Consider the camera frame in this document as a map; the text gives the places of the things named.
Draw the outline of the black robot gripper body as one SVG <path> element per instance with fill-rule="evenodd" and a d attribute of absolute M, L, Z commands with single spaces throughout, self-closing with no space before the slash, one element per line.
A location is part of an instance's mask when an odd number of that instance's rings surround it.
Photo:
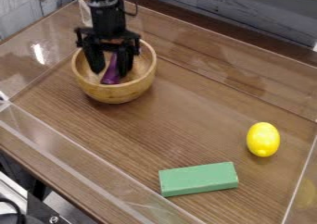
<path fill-rule="evenodd" d="M 132 54 L 140 53 L 140 35 L 136 32 L 124 30 L 112 35 L 97 34 L 89 27 L 74 28 L 74 44 L 82 49 L 97 49 L 113 52 L 120 44 L 132 47 Z"/>

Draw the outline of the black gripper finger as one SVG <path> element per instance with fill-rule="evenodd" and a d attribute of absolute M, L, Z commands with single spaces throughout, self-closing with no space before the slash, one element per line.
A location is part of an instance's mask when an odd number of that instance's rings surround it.
<path fill-rule="evenodd" d="M 105 67 L 102 50 L 94 44 L 82 44 L 82 51 L 84 51 L 86 61 L 89 63 L 92 72 L 94 74 L 98 74 Z"/>
<path fill-rule="evenodd" d="M 132 69 L 133 64 L 133 49 L 130 45 L 120 45 L 117 49 L 117 69 L 118 75 L 122 78 L 126 72 Z"/>

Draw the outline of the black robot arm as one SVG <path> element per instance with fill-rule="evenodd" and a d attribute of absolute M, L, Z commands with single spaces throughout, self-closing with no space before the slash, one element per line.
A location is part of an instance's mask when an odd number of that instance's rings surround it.
<path fill-rule="evenodd" d="M 76 46 L 82 49 L 90 70 L 94 74 L 105 68 L 105 52 L 116 55 L 118 76 L 124 77 L 132 69 L 133 56 L 140 54 L 140 35 L 125 27 L 124 0 L 89 0 L 88 8 L 92 16 L 89 27 L 74 28 Z"/>

